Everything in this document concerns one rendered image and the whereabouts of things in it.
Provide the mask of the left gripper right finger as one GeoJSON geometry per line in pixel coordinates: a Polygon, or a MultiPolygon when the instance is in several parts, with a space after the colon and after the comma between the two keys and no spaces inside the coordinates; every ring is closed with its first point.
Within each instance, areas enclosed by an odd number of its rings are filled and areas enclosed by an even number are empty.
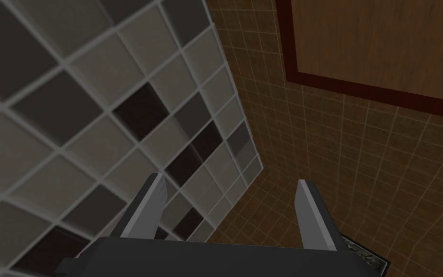
{"type": "Polygon", "coordinates": [[[294,206],[304,249],[348,251],[315,183],[298,180],[294,206]]]}

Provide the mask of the brown wooden door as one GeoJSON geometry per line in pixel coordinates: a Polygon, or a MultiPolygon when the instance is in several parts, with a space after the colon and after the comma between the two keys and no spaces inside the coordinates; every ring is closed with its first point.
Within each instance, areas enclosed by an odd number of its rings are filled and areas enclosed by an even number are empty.
{"type": "Polygon", "coordinates": [[[443,116],[443,0],[276,0],[286,79],[443,116]]]}

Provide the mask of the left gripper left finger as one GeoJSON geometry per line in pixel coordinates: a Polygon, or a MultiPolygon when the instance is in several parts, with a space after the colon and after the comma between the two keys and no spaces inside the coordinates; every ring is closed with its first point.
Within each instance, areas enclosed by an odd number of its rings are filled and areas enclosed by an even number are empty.
{"type": "Polygon", "coordinates": [[[121,219],[111,232],[111,237],[153,239],[167,201],[165,176],[151,174],[121,219]]]}

